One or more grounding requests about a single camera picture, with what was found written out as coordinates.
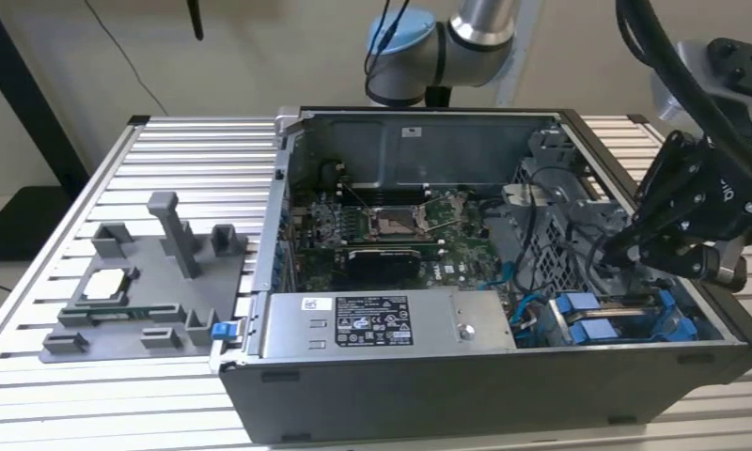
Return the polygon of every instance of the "metal slat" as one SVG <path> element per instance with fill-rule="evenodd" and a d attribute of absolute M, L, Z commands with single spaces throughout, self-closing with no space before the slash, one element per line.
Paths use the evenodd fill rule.
<path fill-rule="evenodd" d="M 97 205 L 147 205 L 153 190 L 141 191 L 109 191 L 104 193 Z M 177 204 L 208 203 L 208 202 L 265 202 L 268 192 L 264 189 L 225 189 L 225 190 L 177 190 Z"/>
<path fill-rule="evenodd" d="M 129 164 L 120 167 L 116 177 L 125 176 L 215 176 L 215 175 L 268 175 L 273 172 L 273 164 Z"/>
<path fill-rule="evenodd" d="M 276 152 L 135 152 L 128 154 L 123 163 L 267 163 L 273 160 Z"/>
<path fill-rule="evenodd" d="M 20 404 L 0 406 L 0 421 L 61 418 L 68 416 L 117 415 L 123 413 L 201 411 L 232 409 L 225 393 L 216 395 L 188 395 L 163 397 L 151 402 L 149 398 L 117 398 L 88 401 L 53 402 L 48 404 Z"/>
<path fill-rule="evenodd" d="M 26 405 L 93 399 L 124 399 L 135 397 L 179 397 L 225 393 L 216 377 L 65 383 L 28 387 L 0 388 L 0 405 Z"/>
<path fill-rule="evenodd" d="M 36 442 L 80 437 L 152 434 L 175 430 L 211 431 L 229 428 L 237 428 L 241 432 L 240 418 L 233 411 L 68 418 L 26 421 L 22 423 L 21 434 L 17 434 L 14 424 L 0 423 L 0 443 L 6 439 L 16 442 Z"/>
<path fill-rule="evenodd" d="M 607 148 L 651 148 L 655 152 L 660 149 L 660 144 L 655 144 L 647 137 L 643 138 L 602 138 L 602 144 Z"/>
<path fill-rule="evenodd" d="M 181 220 L 197 218 L 264 218 L 267 204 L 251 202 L 247 204 L 185 204 L 177 205 L 177 216 Z M 127 221 L 132 219 L 156 219 L 148 211 L 147 205 L 96 206 L 89 213 L 89 221 Z"/>
<path fill-rule="evenodd" d="M 275 150 L 269 141 L 148 141 L 137 142 L 131 151 L 137 152 L 168 152 L 168 151 L 217 151 L 217 150 Z"/>
<path fill-rule="evenodd" d="M 44 442 L 45 449 L 56 451 L 83 451 L 95 442 L 101 449 L 141 451 L 151 449 L 220 449 L 220 446 L 233 446 L 223 449 L 244 449 L 245 451 L 269 451 L 267 446 L 251 445 L 251 439 L 240 428 L 212 430 L 209 427 L 199 431 L 127 434 L 92 438 L 58 439 Z M 37 451 L 40 443 L 0 443 L 0 451 Z"/>
<path fill-rule="evenodd" d="M 26 343 L 21 346 L 25 352 L 41 350 L 41 340 L 46 333 L 37 334 L 36 345 Z M 183 378 L 187 376 L 211 376 L 208 363 L 172 364 L 172 365 L 131 365 L 100 366 L 83 368 L 45 369 L 37 371 L 4 371 L 0 372 L 0 387 L 9 385 L 26 385 L 30 383 L 68 383 L 83 381 L 121 381 L 152 378 Z"/>
<path fill-rule="evenodd" d="M 159 190 L 176 191 L 179 188 L 264 188 L 269 187 L 272 177 L 121 177 L 112 179 L 108 191 Z"/>

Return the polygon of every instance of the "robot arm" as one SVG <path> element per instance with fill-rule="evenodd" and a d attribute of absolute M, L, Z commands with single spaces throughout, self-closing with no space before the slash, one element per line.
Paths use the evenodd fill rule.
<path fill-rule="evenodd" d="M 700 58 L 707 58 L 711 77 L 738 94 L 711 97 L 674 50 L 650 3 L 618 0 L 616 7 L 619 26 L 630 24 L 644 64 L 704 136 L 668 135 L 638 189 L 638 213 L 607 240 L 603 263 L 623 267 L 639 258 L 674 275 L 739 291 L 746 284 L 742 250 L 752 244 L 752 120 L 742 101 L 752 98 L 752 45 L 715 39 L 707 46 Z"/>

